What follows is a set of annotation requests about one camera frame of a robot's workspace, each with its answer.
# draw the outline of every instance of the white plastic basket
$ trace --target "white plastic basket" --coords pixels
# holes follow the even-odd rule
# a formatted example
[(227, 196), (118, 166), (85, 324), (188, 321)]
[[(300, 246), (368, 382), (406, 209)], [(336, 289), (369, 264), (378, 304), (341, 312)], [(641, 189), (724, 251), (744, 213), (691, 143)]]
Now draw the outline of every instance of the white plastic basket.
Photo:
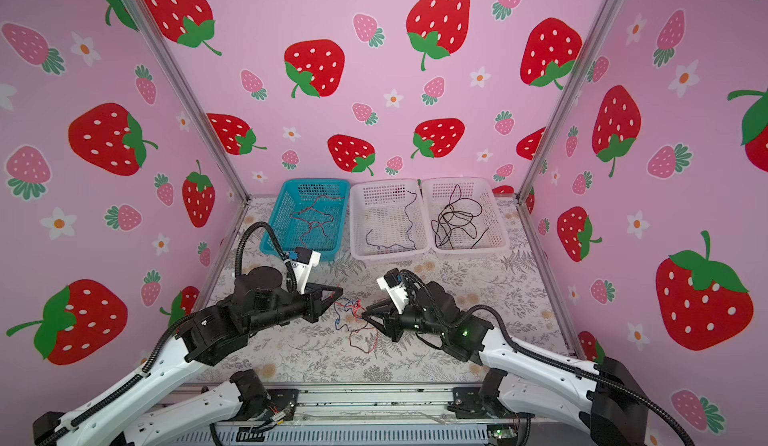
[(350, 249), (355, 259), (393, 262), (421, 255), (430, 246), (427, 225), (416, 180), (364, 182), (350, 190)]
[[(498, 210), (490, 185), (483, 178), (424, 180), (422, 181), (422, 193), (429, 218), (427, 224), (429, 245), (436, 251), (439, 258), (481, 259), (494, 256), (502, 258), (509, 253), (509, 235), (506, 227), (504, 227), (502, 214)], [(445, 230), (437, 226), (440, 214), (447, 204), (459, 198), (471, 198), (482, 207), (482, 212), (480, 212), (479, 207), (474, 203), (463, 202), (456, 205), (457, 210), (479, 213), (479, 216), (472, 219), (472, 224), (477, 229), (476, 234), (471, 226), (465, 228), (475, 237), (470, 237), (462, 230), (453, 230), (450, 235), (450, 242), (438, 246), (435, 240), (435, 227), (439, 230), (439, 242), (446, 234)]]

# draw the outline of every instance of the pink wall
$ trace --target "pink wall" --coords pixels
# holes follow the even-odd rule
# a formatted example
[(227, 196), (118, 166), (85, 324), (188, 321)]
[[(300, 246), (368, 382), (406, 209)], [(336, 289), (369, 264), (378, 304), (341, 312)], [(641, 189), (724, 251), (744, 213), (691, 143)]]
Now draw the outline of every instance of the pink wall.
[[(584, 84), (535, 184), (532, 216), (585, 351), (626, 364), (702, 446), (764, 442), (768, 109), (764, 93), (728, 95), (768, 87), (767, 11), (627, 0), (600, 52), (608, 69)], [(584, 214), (602, 242), (587, 243)], [(646, 444), (680, 443), (658, 418), (650, 428)]]
[[(107, 10), (106, 0), (0, 0), (0, 156), (10, 185), (0, 194), (2, 330), (44, 319), (2, 337), (7, 444), (31, 444), (37, 416), (79, 406), (130, 371), (168, 326), (160, 307), (173, 312), (183, 288), (204, 284), (238, 206), (195, 128), (180, 128), (182, 106), (139, 32), (122, 23), (130, 18), (113, 9), (107, 25)], [(139, 65), (151, 83), (137, 83)], [(159, 146), (144, 144), (141, 168), (135, 124)], [(182, 204), (196, 160), (216, 193), (203, 227)], [(172, 196), (155, 187), (159, 173)], [(123, 205), (139, 212), (137, 226), (127, 207), (108, 224), (108, 209)]]
[[(295, 177), (363, 182), (373, 173), (373, 179), (386, 179), (388, 167), (406, 177), (481, 176), (494, 186), (518, 187), (533, 151), (524, 148), (538, 142), (560, 93), (552, 80), (567, 81), (566, 63), (578, 53), (578, 37), (588, 33), (602, 0), (419, 1), (145, 0), (203, 108), (228, 115), (215, 116), (214, 126), (252, 193), (277, 193)], [(557, 29), (560, 35), (552, 36)], [(421, 38), (432, 30), (440, 35), (437, 45)], [(314, 40), (326, 41), (304, 43)], [(538, 56), (530, 56), (532, 50)], [(312, 59), (328, 51), (331, 56)], [(550, 74), (539, 81), (545, 86), (527, 84), (550, 63)], [(432, 101), (422, 100), (427, 94), (438, 101), (428, 106)], [(497, 119), (504, 111), (512, 120)], [(254, 140), (244, 134), (237, 143), (226, 119), (249, 126), (256, 148), (266, 149), (251, 148)], [(418, 125), (428, 128), (420, 147), (414, 144)], [(451, 134), (440, 133), (451, 126)], [(331, 153), (334, 135), (349, 137), (334, 137)], [(438, 142), (425, 145), (423, 138)], [(512, 174), (494, 181), (508, 164)], [(351, 172), (356, 167), (360, 172)]]

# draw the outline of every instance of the teal basket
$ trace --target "teal basket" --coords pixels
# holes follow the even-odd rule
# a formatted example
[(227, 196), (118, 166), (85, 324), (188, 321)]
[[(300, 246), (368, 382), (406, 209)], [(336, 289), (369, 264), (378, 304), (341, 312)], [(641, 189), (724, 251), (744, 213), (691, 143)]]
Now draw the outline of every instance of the teal basket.
[[(350, 182), (344, 180), (288, 180), (277, 197), (275, 209), (270, 216), (270, 226), (275, 231), (283, 251), (293, 251), (297, 247), (306, 247), (320, 253), (323, 262), (333, 261), (341, 248), (344, 233), (346, 204), (350, 200)], [(314, 211), (299, 214), (314, 204)], [(302, 220), (325, 222), (322, 228), (314, 227)], [(261, 251), (277, 256), (269, 235), (261, 239)]]

